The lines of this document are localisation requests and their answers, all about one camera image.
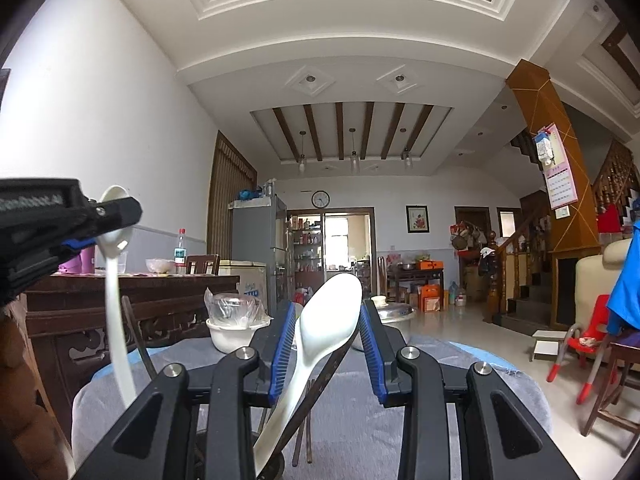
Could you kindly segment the black utensil holder cup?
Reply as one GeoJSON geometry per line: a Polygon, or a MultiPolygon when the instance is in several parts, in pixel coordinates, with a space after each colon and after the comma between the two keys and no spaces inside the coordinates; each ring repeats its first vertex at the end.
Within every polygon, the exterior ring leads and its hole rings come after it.
{"type": "Polygon", "coordinates": [[[281,480],[285,470],[285,459],[282,453],[270,457],[266,466],[256,476],[257,480],[281,480]]]}

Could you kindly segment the round wall clock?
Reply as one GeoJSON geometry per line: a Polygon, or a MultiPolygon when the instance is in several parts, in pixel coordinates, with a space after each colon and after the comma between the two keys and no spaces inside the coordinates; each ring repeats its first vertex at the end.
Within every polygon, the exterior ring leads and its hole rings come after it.
{"type": "Polygon", "coordinates": [[[329,193],[323,190],[313,192],[311,195],[311,205],[317,209],[324,209],[330,204],[329,193]]]}

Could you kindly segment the white bowl with plastic bag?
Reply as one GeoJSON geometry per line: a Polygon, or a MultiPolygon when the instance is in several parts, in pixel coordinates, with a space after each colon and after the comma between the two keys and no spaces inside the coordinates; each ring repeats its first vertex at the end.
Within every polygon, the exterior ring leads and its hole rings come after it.
{"type": "Polygon", "coordinates": [[[255,296],[222,292],[214,295],[204,292],[204,304],[208,313],[206,326],[215,348],[231,353],[247,347],[254,333],[270,324],[262,300],[255,296]]]}

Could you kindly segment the red child chair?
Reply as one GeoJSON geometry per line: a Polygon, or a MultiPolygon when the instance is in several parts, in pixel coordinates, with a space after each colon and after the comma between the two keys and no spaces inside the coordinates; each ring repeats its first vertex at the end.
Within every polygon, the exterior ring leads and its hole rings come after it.
{"type": "Polygon", "coordinates": [[[576,399],[578,405],[584,404],[585,400],[588,399],[605,351],[608,348],[608,332],[606,331],[608,317],[610,316],[608,298],[610,298],[608,295],[600,295],[597,298],[587,326],[583,326],[580,323],[574,323],[570,326],[570,329],[559,344],[558,355],[547,376],[547,382],[554,382],[564,362],[567,350],[574,350],[577,353],[581,367],[585,367],[587,361],[592,359],[592,367],[588,378],[582,385],[576,399]]]}

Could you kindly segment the blue jacket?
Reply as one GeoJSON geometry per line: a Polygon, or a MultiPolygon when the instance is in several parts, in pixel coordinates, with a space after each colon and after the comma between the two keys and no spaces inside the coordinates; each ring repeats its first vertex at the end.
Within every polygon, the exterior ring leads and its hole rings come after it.
{"type": "Polygon", "coordinates": [[[634,235],[626,255],[622,272],[608,300],[606,331],[617,336],[626,328],[638,330],[639,320],[639,221],[634,222],[634,235]]]}

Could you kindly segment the grey refrigerator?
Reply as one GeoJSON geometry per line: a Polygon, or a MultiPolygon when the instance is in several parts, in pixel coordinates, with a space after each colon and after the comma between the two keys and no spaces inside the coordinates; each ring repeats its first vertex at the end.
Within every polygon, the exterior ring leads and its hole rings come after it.
{"type": "Polygon", "coordinates": [[[288,239],[286,206],[277,195],[235,200],[232,220],[231,259],[262,263],[266,269],[264,305],[273,314],[288,299],[288,239]]]}

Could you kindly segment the purple thermos bottle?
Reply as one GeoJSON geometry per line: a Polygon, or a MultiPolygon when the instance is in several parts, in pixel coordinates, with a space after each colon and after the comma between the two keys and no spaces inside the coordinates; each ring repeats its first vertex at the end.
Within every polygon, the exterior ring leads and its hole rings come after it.
{"type": "Polygon", "coordinates": [[[96,260],[96,246],[91,245],[84,248],[80,253],[81,273],[94,273],[94,260],[96,260]]]}

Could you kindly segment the clear bottle red cap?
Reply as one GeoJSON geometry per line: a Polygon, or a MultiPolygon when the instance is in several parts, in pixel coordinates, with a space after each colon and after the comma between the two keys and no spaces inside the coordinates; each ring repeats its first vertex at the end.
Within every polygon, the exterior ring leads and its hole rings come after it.
{"type": "Polygon", "coordinates": [[[174,249],[174,263],[177,274],[186,273],[186,245],[184,244],[185,229],[178,232],[177,243],[174,249]]]}

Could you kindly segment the grey table cloth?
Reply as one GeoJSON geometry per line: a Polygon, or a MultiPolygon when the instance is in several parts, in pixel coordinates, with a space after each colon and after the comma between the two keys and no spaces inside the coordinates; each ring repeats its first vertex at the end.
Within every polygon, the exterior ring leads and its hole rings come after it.
{"type": "MultiPolygon", "coordinates": [[[[552,429],[550,406],[541,388],[508,361],[474,347],[430,336],[411,343],[442,364],[466,370],[487,361],[532,412],[544,430],[552,429]]],[[[75,396],[72,451],[81,464],[125,411],[112,371],[97,372],[75,396]]],[[[285,479],[395,479],[404,411],[383,408],[372,392],[366,360],[349,350],[311,410],[312,462],[292,465],[294,444],[283,455],[285,479]]]]}

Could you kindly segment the white plastic spoon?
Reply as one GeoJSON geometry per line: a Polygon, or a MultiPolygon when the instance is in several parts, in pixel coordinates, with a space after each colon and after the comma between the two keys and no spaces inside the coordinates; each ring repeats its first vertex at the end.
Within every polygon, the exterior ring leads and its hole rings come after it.
{"type": "Polygon", "coordinates": [[[303,307],[295,323],[296,364],[292,378],[254,445],[256,474],[268,464],[314,367],[344,346],[356,330],[361,301],[358,278],[340,273],[327,280],[303,307]]]}
{"type": "Polygon", "coordinates": [[[105,260],[105,315],[108,348],[110,349],[116,385],[125,408],[129,408],[137,396],[128,360],[122,307],[119,295],[118,262],[128,248],[132,227],[126,226],[98,237],[99,250],[105,260]]]}

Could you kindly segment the orange box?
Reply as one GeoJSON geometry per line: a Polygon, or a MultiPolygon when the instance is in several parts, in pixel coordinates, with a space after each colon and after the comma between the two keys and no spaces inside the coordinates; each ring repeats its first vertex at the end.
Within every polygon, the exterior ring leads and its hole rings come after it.
{"type": "Polygon", "coordinates": [[[442,306],[442,288],[439,285],[423,285],[419,292],[420,309],[422,312],[439,311],[442,306]]]}

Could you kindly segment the framed wall picture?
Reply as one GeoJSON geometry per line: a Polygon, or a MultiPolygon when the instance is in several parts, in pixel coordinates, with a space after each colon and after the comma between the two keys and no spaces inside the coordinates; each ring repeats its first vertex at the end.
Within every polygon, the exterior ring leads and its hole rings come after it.
{"type": "Polygon", "coordinates": [[[427,206],[412,205],[406,207],[407,230],[409,233],[430,232],[427,206]]]}

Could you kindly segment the aluminium pot with lid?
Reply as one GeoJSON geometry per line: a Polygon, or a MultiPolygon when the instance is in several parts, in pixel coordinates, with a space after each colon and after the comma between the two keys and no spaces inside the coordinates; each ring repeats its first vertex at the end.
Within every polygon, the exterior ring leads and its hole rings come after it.
{"type": "Polygon", "coordinates": [[[385,296],[371,298],[381,322],[399,330],[406,344],[411,340],[411,321],[416,317],[416,308],[411,304],[389,302],[385,296]]]}

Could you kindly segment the dark carved wooden sideboard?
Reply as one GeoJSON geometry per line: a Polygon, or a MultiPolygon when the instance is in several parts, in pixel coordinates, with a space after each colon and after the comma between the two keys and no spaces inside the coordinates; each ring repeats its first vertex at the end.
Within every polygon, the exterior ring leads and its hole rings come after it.
{"type": "MultiPolygon", "coordinates": [[[[234,275],[122,276],[119,292],[130,299],[146,348],[154,348],[206,336],[204,292],[236,292],[238,284],[234,275]]],[[[111,363],[104,278],[52,275],[21,294],[11,310],[26,339],[44,406],[69,441],[74,397],[111,363]]],[[[127,349],[137,349],[124,312],[122,322],[127,349]]]]}

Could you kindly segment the purple thermos lid cup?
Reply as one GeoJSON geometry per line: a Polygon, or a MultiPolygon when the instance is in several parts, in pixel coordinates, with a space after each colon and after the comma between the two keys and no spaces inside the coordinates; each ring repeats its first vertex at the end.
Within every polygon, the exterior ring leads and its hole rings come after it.
{"type": "Polygon", "coordinates": [[[81,258],[76,256],[58,266],[58,273],[62,274],[81,274],[82,263],[81,258]]]}

